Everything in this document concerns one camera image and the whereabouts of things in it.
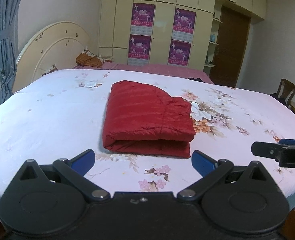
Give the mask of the red padded jacket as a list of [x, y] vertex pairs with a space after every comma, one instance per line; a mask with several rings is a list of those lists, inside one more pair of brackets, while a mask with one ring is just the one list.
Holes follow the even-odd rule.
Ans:
[[134, 81], [112, 85], [103, 125], [103, 147], [112, 152], [190, 158], [196, 132], [191, 103]]

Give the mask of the black clothing on bed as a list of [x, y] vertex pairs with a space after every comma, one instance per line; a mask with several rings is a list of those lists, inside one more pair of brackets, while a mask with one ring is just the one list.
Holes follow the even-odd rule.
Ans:
[[207, 81], [204, 81], [203, 79], [197, 77], [197, 78], [194, 78], [194, 77], [189, 77], [188, 80], [193, 80], [193, 81], [197, 81], [197, 82], [205, 82], [207, 83]]

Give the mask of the wooden chair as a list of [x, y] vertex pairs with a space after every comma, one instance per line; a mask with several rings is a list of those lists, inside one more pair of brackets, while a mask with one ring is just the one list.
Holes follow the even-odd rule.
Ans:
[[275, 100], [282, 103], [284, 106], [289, 107], [291, 100], [295, 95], [295, 84], [287, 79], [281, 79], [276, 93], [270, 94]]

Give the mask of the white floral bed sheet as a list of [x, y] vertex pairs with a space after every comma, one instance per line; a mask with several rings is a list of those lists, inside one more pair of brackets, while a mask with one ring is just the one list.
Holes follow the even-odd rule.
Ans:
[[86, 178], [109, 193], [178, 193], [199, 180], [190, 159], [103, 148], [106, 104], [119, 81], [152, 85], [190, 102], [196, 131], [190, 149], [216, 160], [247, 165], [255, 160], [252, 143], [295, 139], [295, 115], [266, 94], [123, 70], [59, 70], [0, 105], [0, 197], [26, 160], [51, 164], [87, 149], [96, 161]]

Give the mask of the pink striped bed cover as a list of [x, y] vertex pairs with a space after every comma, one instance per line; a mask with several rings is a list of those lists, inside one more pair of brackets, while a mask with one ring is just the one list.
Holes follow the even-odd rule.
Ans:
[[132, 72], [142, 72], [148, 74], [157, 74], [164, 76], [174, 76], [188, 79], [189, 77], [201, 78], [204, 81], [207, 81], [209, 84], [213, 84], [211, 79], [205, 74], [205, 72], [197, 69], [191, 69], [187, 67], [172, 66], [166, 64], [146, 64], [143, 66], [132, 66], [128, 64], [118, 64], [118, 63], [108, 63], [105, 62], [103, 67], [94, 68], [94, 67], [82, 67], [76, 66], [74, 69], [90, 69], [90, 70], [126, 70]]

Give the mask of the purple poster lower right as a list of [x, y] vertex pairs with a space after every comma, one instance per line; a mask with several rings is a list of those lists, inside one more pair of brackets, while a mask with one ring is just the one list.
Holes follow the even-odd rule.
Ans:
[[167, 63], [187, 67], [190, 57], [191, 43], [171, 40]]

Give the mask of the purple poster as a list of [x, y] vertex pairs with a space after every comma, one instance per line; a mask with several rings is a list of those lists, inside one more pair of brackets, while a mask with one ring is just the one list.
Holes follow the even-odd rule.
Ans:
[[133, 4], [131, 14], [131, 35], [152, 36], [154, 4], [138, 3]]
[[143, 66], [148, 64], [150, 57], [151, 37], [145, 35], [130, 35], [128, 64]]
[[192, 43], [195, 20], [195, 11], [176, 8], [173, 20], [172, 39]]
[[187, 67], [190, 57], [191, 43], [171, 40], [167, 63]]

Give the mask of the dark brown door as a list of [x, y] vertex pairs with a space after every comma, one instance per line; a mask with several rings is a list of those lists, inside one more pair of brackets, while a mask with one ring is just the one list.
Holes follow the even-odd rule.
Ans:
[[218, 29], [214, 67], [209, 77], [216, 85], [235, 87], [246, 51], [250, 17], [223, 6]]

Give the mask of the purple poster lower left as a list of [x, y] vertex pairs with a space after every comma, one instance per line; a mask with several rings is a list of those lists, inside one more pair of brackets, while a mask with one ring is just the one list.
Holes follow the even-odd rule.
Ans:
[[145, 35], [130, 35], [128, 64], [143, 66], [148, 64], [150, 57], [151, 37]]

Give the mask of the orange patterned pillow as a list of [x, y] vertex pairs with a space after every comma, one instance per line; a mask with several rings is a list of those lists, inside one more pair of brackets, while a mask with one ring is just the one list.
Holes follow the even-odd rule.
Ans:
[[76, 64], [82, 67], [102, 68], [105, 62], [112, 63], [113, 58], [109, 56], [100, 56], [91, 53], [88, 49], [80, 53], [75, 59]]

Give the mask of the purple poster upper right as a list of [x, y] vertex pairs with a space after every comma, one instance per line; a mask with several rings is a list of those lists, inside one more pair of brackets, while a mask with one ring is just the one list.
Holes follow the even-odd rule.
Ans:
[[172, 39], [192, 43], [195, 20], [195, 11], [176, 8], [173, 20]]

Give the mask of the cream wardrobe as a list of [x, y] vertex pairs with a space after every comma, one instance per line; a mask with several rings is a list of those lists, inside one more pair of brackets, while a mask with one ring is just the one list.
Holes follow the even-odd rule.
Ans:
[[267, 0], [102, 0], [99, 53], [117, 63], [169, 64], [209, 73], [222, 7], [263, 20]]

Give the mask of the cream bed headboard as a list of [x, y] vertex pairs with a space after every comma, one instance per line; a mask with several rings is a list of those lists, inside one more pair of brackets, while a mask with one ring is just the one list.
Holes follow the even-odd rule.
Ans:
[[19, 53], [12, 91], [28, 86], [55, 70], [72, 69], [77, 56], [87, 48], [90, 37], [76, 23], [61, 21], [37, 32]]

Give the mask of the purple poster upper left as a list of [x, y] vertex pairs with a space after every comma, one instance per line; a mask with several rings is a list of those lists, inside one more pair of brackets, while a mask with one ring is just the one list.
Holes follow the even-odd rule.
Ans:
[[138, 3], [133, 4], [131, 14], [131, 35], [152, 36], [154, 4]]

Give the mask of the grey blue curtain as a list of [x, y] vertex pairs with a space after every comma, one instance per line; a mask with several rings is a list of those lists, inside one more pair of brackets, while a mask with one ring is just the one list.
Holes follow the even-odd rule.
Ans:
[[21, 0], [0, 0], [0, 105], [13, 95], [17, 72], [15, 19]]

